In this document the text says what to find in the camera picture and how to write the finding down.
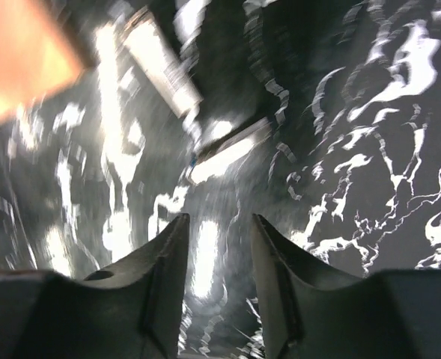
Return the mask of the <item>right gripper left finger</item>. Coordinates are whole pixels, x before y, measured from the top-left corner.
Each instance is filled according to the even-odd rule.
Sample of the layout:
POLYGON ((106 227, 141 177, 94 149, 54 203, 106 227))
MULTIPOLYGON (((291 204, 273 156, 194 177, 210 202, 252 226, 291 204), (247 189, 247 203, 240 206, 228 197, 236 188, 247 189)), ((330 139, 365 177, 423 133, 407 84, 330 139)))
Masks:
POLYGON ((37 358, 175 358, 189 215, 83 281, 50 275, 36 315, 37 358))

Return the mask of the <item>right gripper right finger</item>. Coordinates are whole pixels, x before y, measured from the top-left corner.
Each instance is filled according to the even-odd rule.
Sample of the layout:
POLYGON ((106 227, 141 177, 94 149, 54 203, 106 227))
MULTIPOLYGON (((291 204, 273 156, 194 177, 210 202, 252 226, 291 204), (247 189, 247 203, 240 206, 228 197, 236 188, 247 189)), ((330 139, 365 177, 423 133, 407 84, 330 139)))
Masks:
POLYGON ((404 333, 378 277, 334 269, 254 215, 252 259, 268 358, 402 358, 404 333))

